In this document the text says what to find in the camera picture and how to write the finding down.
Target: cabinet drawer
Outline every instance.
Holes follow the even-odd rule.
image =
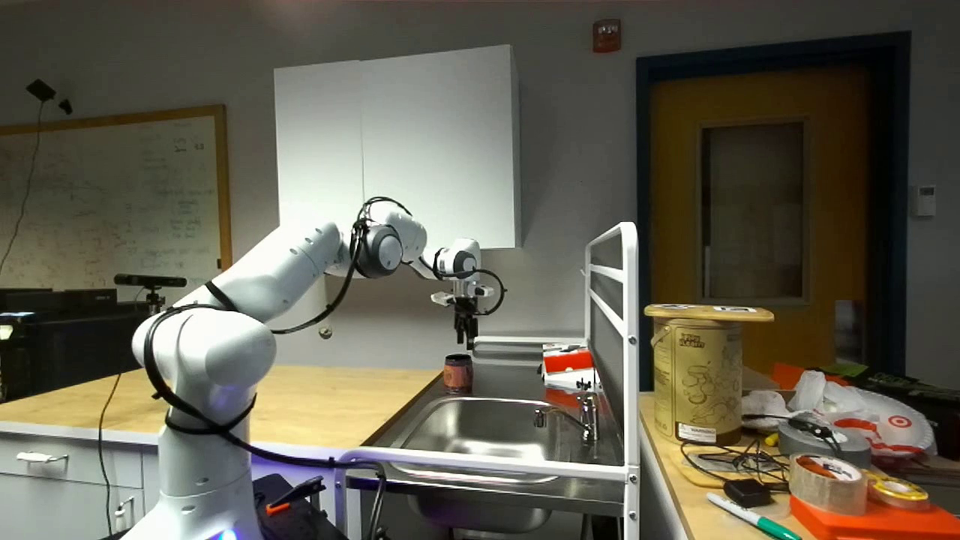
[[[113,486],[141,486],[141,452],[127,448],[102,448],[97,441],[64,437],[0,437],[0,474],[3,476],[38,476],[65,484],[106,484],[102,466]]]

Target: fire alarm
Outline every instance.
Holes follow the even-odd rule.
[[[603,19],[595,23],[595,54],[620,51],[620,21]]]

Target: stainless steel sink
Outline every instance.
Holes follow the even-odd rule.
[[[431,452],[464,452],[518,463],[577,463],[581,455],[581,427],[538,399],[447,397],[422,409],[399,448]],[[474,474],[437,466],[397,466],[412,476],[447,484],[548,484],[548,474]]]

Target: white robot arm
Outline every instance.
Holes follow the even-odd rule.
[[[128,540],[262,537],[243,443],[253,390],[275,357],[264,322],[292,310],[325,273],[383,275],[420,262],[422,225],[383,206],[367,204],[349,239],[335,225],[283,225],[138,327],[131,352],[171,409],[159,434],[159,505]]]

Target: sink basin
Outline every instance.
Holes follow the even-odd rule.
[[[405,451],[464,452],[518,463],[577,463],[581,455],[581,427],[571,413],[538,399],[443,397],[422,409],[397,441]],[[440,466],[392,466],[408,476],[460,486],[542,486],[551,474],[493,474]],[[443,529],[469,530],[534,530],[548,518],[546,507],[503,505],[484,492],[420,494],[418,510]]]
[[[399,448],[518,463],[577,463],[578,422],[538,399],[447,397],[425,404]],[[397,466],[412,476],[454,484],[548,484],[551,474],[474,474],[434,466]]]

